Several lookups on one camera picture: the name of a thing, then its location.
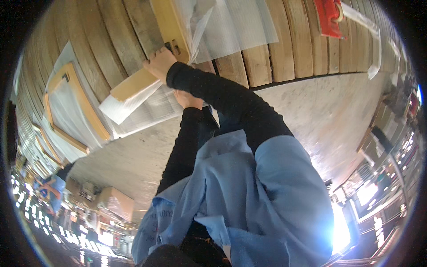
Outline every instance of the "blue clothing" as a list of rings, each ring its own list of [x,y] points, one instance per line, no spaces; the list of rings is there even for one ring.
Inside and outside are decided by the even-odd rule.
[[[162,244],[178,246],[193,219],[233,266],[320,266],[332,252],[326,187],[293,136],[268,139],[255,156],[243,130],[207,141],[193,174],[153,198],[132,245],[135,263]]]
[[[54,177],[55,181],[50,185],[52,188],[58,190],[58,192],[61,194],[61,198],[57,199],[54,193],[49,192],[50,196],[50,205],[52,206],[53,211],[56,213],[61,208],[61,202],[62,202],[62,192],[65,189],[65,181],[59,178],[59,176],[55,175]]]

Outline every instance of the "wooden plank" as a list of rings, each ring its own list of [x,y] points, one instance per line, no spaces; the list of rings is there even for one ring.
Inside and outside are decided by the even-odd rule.
[[[79,13],[89,45],[111,88],[128,77],[107,33],[96,1],[78,1]]]
[[[328,43],[326,37],[320,33],[317,10],[313,0],[304,0],[307,10],[308,24],[311,34],[311,49],[313,51],[313,74],[324,75],[328,73]]]
[[[218,74],[221,77],[237,82],[249,88],[248,78],[246,77],[245,65],[241,52],[237,52],[219,59],[215,59]]]
[[[123,2],[144,53],[150,55],[160,49],[164,42],[150,1],[123,0]]]
[[[271,83],[270,54],[266,44],[242,51],[249,85],[257,87]]]
[[[128,76],[131,76],[143,68],[142,62],[146,57],[123,2],[98,0],[98,5],[114,48]]]
[[[348,73],[353,64],[353,43],[351,41],[351,27],[349,19],[344,18],[339,24],[339,29],[343,36],[347,39],[339,40],[339,72]]]
[[[68,34],[79,65],[99,102],[102,102],[111,90],[92,53],[83,25],[80,21],[76,0],[65,2],[67,10]]]
[[[283,82],[295,79],[292,40],[285,6],[279,0],[266,0],[279,42],[268,44],[270,49],[273,79]]]
[[[350,0],[351,6],[356,11],[360,12],[359,4],[357,0]],[[357,49],[358,49],[358,61],[357,61],[357,71],[366,72],[371,65],[370,58],[370,39],[369,31],[360,24],[356,24],[357,32]]]
[[[328,74],[339,73],[339,39],[327,37]]]
[[[288,17],[292,50],[295,64],[295,77],[313,75],[313,53],[311,50],[310,26],[303,0],[283,0]]]

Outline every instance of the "cardboard box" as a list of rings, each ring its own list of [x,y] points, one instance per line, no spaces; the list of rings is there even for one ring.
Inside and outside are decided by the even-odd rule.
[[[96,198],[96,207],[113,212],[124,221],[132,220],[134,201],[114,187],[106,187]]]

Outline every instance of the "plastic wrap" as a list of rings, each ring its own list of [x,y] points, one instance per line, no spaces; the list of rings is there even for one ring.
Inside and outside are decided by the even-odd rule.
[[[352,9],[350,6],[341,2],[342,11],[344,12],[344,16],[351,19],[352,21],[357,22],[358,24],[367,28],[371,34],[374,45],[374,58],[372,61],[372,65],[368,69],[368,78],[372,79],[377,75],[378,71],[381,67],[381,33],[380,28],[372,22],[370,19],[365,17],[363,14],[358,12],[357,10]]]
[[[190,61],[203,63],[278,42],[264,0],[175,0]]]

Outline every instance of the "red object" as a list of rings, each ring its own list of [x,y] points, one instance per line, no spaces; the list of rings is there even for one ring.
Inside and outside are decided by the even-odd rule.
[[[322,36],[346,39],[339,30],[338,23],[343,20],[340,0],[314,0],[319,17]]]

